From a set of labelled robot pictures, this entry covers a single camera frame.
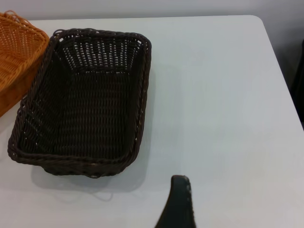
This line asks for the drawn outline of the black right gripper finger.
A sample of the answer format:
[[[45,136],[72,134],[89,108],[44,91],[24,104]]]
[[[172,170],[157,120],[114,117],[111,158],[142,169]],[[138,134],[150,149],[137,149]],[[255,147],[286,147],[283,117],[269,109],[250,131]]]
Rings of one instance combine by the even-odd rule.
[[[157,228],[195,228],[190,180],[184,175],[171,177],[170,193]]]

